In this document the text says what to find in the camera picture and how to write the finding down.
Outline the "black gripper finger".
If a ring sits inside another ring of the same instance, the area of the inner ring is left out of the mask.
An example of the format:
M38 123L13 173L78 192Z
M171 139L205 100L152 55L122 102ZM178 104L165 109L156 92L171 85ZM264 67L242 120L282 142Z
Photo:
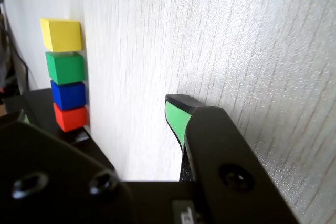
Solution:
M207 223L297 223L224 109L168 94L165 117L200 190Z
M1 117L1 223L136 223L116 172L24 122Z

